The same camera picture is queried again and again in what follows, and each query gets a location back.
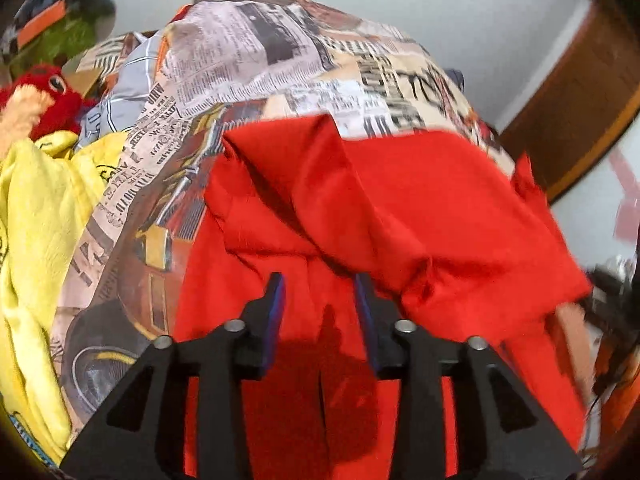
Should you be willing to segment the red garment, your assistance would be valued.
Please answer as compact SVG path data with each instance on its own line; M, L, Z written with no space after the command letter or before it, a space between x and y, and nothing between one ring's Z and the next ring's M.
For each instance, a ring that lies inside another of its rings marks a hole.
M384 479L399 390L370 367L355 275L433 335L484 337L571 445L586 410L555 311L589 292L521 159L505 174L457 133L345 140L328 115L224 135L174 335L209 333L284 277L274 361L244 382L258 479Z

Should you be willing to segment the yellow blanket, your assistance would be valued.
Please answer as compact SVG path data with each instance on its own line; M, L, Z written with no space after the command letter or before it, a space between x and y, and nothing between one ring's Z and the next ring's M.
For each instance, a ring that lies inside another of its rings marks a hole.
M50 355L56 302L126 137L112 132L75 151L77 134L57 131L14 142L1 162L1 401L48 465L72 434Z

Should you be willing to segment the grey blue pillow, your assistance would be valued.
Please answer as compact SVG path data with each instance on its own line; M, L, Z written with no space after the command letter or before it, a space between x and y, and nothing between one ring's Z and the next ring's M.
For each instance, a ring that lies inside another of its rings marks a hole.
M137 121L153 87L162 33L141 32L105 40L90 49L78 68L100 68L106 89L99 102L81 118L76 150L109 133L129 131Z

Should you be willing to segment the red plush toy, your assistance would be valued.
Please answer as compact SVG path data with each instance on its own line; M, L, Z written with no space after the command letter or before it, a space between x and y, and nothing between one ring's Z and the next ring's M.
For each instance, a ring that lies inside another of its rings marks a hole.
M11 141L37 141L57 131L80 131L79 121L96 105L53 65L37 65L1 89L1 133Z

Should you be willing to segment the brown wooden door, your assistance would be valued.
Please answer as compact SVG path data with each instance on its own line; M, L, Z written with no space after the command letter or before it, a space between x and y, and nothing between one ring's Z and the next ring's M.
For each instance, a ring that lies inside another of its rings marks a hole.
M551 203L575 185L639 113L639 32L594 4L568 48L500 143L526 154Z

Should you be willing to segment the newspaper print bed sheet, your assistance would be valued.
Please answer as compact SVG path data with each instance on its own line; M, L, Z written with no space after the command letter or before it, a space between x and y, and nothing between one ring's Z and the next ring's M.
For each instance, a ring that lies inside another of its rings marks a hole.
M155 337L180 288L224 135L326 113L346 139L442 127L510 174L463 79L394 26L312 0L194 0L157 38L155 72L58 298L52 360L74 431Z

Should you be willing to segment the green plush pile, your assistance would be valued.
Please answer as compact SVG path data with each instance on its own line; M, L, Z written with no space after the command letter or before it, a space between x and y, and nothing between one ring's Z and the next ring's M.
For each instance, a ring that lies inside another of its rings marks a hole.
M70 58L96 43L94 24L83 18L62 18L19 50L9 62L13 79L36 65L61 67Z

